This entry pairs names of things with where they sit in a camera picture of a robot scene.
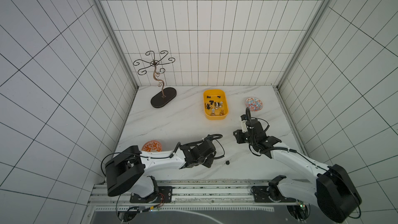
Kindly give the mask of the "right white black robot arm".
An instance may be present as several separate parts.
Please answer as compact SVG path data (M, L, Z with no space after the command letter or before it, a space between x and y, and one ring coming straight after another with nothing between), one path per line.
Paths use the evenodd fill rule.
M335 164L318 162L288 147L280 139L268 136L257 118L241 116L241 129L234 131L239 144L248 144L255 156L266 155L300 173L308 181L296 181L286 175L272 179L265 191L272 202L295 199L318 207L330 220L341 224L360 211L362 199L347 171Z

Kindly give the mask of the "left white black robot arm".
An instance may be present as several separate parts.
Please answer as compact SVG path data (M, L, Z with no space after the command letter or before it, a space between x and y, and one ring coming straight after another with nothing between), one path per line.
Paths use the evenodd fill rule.
M146 152L138 146L130 146L122 152L113 153L113 158L102 169L106 178L107 195L116 197L131 192L148 199L159 193L152 172L164 170L190 169L196 166L210 168L218 159L212 141L222 138L214 134L200 141L181 145L178 143L171 151Z

